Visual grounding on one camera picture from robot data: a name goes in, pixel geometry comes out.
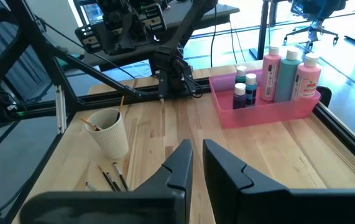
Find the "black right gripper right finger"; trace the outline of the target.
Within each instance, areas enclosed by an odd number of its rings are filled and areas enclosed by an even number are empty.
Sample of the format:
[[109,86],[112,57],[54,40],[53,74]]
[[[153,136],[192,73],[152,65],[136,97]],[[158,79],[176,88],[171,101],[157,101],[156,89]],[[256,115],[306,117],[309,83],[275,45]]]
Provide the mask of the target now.
[[355,189],[290,189],[211,139],[203,165],[216,223],[355,223]]

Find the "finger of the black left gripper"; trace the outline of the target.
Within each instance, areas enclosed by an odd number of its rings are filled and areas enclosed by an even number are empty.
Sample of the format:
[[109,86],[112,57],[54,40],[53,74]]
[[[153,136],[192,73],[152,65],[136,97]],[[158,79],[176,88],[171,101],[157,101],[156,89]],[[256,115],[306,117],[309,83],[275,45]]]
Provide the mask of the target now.
[[126,14],[122,20],[122,51],[133,51],[146,40],[145,29],[137,14]]
[[126,51],[126,47],[119,39],[122,34],[123,24],[121,17],[104,17],[106,26],[106,53],[117,55]]

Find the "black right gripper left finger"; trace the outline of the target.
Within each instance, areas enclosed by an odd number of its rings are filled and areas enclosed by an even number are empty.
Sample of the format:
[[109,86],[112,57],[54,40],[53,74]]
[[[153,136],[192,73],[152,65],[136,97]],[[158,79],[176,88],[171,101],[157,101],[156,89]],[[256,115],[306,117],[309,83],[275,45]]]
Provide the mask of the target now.
[[21,223],[189,223],[193,146],[183,140],[159,169],[128,192],[46,192],[32,197]]

